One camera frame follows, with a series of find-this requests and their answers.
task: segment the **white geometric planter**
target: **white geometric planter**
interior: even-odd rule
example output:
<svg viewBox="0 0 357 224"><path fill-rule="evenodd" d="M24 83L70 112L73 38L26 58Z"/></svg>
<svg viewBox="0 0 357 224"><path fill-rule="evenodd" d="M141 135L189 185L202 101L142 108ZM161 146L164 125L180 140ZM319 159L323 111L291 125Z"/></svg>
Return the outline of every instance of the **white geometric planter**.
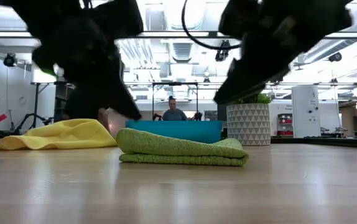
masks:
<svg viewBox="0 0 357 224"><path fill-rule="evenodd" d="M227 106L228 137L244 146L268 146L271 143L268 104L246 103Z"/></svg>

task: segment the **green towel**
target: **green towel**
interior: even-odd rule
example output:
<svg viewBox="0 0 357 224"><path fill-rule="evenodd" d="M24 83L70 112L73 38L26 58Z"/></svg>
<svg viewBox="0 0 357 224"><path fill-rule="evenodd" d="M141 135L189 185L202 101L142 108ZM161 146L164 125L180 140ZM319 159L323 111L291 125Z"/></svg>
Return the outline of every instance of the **green towel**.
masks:
<svg viewBox="0 0 357 224"><path fill-rule="evenodd" d="M123 162L243 166L249 157L236 139L205 144L124 128L116 142Z"/></svg>

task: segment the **wooden table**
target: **wooden table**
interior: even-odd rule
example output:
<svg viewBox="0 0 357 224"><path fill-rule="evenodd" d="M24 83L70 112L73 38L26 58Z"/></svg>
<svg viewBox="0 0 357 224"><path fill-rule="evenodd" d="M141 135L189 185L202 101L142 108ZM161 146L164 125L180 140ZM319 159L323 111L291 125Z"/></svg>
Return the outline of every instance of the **wooden table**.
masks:
<svg viewBox="0 0 357 224"><path fill-rule="evenodd" d="M357 149L248 149L245 167L122 164L119 149L0 151L0 224L357 224Z"/></svg>

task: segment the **person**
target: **person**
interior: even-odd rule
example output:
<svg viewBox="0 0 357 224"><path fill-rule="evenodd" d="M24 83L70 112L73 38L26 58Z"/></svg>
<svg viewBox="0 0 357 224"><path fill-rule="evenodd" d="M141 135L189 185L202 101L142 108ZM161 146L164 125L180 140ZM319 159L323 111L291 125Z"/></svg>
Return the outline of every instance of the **person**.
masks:
<svg viewBox="0 0 357 224"><path fill-rule="evenodd" d="M186 121L185 113L176 107L176 99L173 96L169 97L169 110L162 116L164 121Z"/></svg>
<svg viewBox="0 0 357 224"><path fill-rule="evenodd" d="M75 85L71 92L62 115L63 120L68 119L96 119L109 131L108 108L102 97L96 95L97 91L90 86Z"/></svg>

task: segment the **teal container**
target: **teal container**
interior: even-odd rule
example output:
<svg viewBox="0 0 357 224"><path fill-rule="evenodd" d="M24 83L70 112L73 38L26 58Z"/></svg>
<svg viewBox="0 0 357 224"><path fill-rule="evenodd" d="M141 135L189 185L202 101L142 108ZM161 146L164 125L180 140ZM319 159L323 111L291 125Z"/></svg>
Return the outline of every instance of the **teal container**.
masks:
<svg viewBox="0 0 357 224"><path fill-rule="evenodd" d="M126 127L171 138L203 143L215 143L221 140L223 122L129 120L126 122Z"/></svg>

